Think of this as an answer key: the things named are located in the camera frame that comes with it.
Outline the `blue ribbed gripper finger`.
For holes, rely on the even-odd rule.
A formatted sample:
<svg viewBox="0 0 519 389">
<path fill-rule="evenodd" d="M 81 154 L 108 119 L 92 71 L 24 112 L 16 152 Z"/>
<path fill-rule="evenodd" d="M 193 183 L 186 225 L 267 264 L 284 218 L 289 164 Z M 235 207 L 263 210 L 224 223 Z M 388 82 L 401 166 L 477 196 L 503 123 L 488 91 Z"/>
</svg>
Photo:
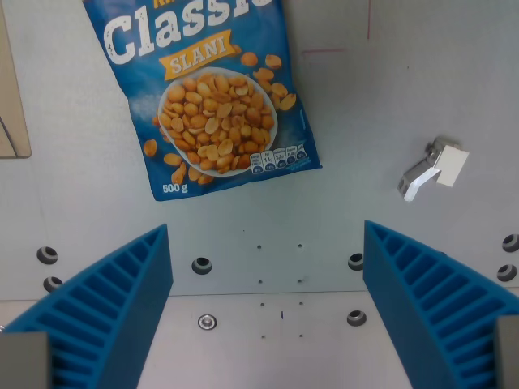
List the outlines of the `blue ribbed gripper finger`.
<svg viewBox="0 0 519 389">
<path fill-rule="evenodd" d="M 42 353 L 52 388 L 136 388 L 173 282 L 162 224 L 60 284 L 11 321 L 1 341 L 36 340 L 12 352 L 29 370 Z"/>
<path fill-rule="evenodd" d="M 413 388 L 495 388 L 494 328 L 518 298 L 421 242 L 366 221 L 363 280 Z"/>
</svg>

